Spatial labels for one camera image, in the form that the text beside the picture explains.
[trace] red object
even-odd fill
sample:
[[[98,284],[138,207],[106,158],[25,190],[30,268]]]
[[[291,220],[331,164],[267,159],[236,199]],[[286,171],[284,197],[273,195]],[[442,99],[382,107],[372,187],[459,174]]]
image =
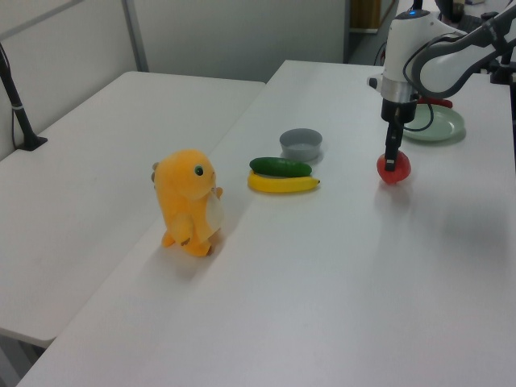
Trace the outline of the red object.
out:
[[[431,105],[441,105],[451,109],[453,107],[453,102],[449,99],[438,99],[438,98],[420,98],[418,104],[422,103],[430,103]]]
[[[396,168],[393,171],[385,170],[385,154],[377,161],[377,170],[381,180],[387,184],[396,184],[410,175],[410,161],[403,152],[397,152]]]

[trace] black cable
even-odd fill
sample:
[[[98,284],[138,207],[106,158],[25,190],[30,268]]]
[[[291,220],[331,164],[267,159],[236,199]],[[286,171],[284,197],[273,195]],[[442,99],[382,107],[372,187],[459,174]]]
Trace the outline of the black cable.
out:
[[[377,60],[378,60],[378,55],[380,55],[380,51],[383,47],[385,47],[387,45],[387,42],[385,41],[384,43],[381,44],[380,48],[378,48],[378,52],[377,52],[377,55],[374,57],[374,63],[372,64],[373,66],[376,66],[377,65]]]
[[[15,110],[10,110],[10,139],[13,142],[13,148],[16,150],[18,147],[15,142]]]
[[[7,68],[10,69],[9,58],[7,57],[6,51],[3,49],[2,43],[0,43],[0,54],[2,54],[2,56],[6,60]]]
[[[6,61],[7,68],[10,70],[9,58],[7,57],[6,51],[3,49],[2,43],[0,43],[0,55]],[[10,109],[10,139],[13,142],[13,148],[16,150],[18,147],[15,142],[15,109]]]
[[[433,40],[431,40],[430,42],[428,42],[427,44],[424,44],[420,49],[418,49],[414,54],[412,54],[412,56],[409,58],[409,60],[405,63],[405,65],[403,66],[403,77],[405,77],[406,81],[409,82],[409,85],[411,85],[417,92],[418,94],[423,98],[427,98],[426,95],[424,95],[417,87],[416,85],[410,80],[409,76],[406,75],[406,68],[408,67],[409,63],[422,51],[424,50],[425,48],[427,47],[430,47],[432,44],[436,44],[438,42],[443,42],[443,41],[448,41],[448,42],[454,42],[454,41],[457,41],[458,39],[460,39],[460,37],[457,37],[457,38],[451,38],[449,36],[446,36],[446,35],[441,35]],[[430,127],[430,125],[434,122],[434,109],[432,108],[432,105],[427,102],[427,106],[428,106],[428,109],[430,110],[430,122],[425,126],[425,127],[420,127],[418,129],[412,129],[412,128],[409,128],[409,127],[404,127],[402,124],[400,124],[398,121],[397,121],[397,115],[394,115],[394,119],[397,121],[397,124],[402,126],[404,130],[406,131],[424,131],[426,129],[428,129]]]

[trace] plush toy eye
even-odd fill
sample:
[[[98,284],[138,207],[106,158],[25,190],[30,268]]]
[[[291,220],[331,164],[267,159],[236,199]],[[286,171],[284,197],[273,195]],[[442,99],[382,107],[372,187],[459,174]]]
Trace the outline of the plush toy eye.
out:
[[[196,165],[194,171],[195,171],[195,174],[198,176],[202,176],[202,174],[204,173],[204,170],[202,170],[201,165]]]

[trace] gray bowl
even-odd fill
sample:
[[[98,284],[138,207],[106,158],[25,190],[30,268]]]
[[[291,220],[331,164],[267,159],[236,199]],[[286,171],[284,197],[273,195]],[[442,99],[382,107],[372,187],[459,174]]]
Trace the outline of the gray bowl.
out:
[[[286,159],[313,160],[319,154],[323,137],[318,131],[306,128],[291,129],[280,136],[280,144]]]

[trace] plush toy foot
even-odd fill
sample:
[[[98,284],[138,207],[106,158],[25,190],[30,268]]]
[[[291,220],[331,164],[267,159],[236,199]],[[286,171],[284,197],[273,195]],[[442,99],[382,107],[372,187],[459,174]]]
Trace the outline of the plush toy foot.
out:
[[[163,238],[161,238],[161,246],[164,248],[172,246],[175,242],[174,238],[167,231],[163,234]]]
[[[208,256],[213,252],[211,243],[208,241],[200,244],[192,244],[190,242],[181,247],[192,256]]]

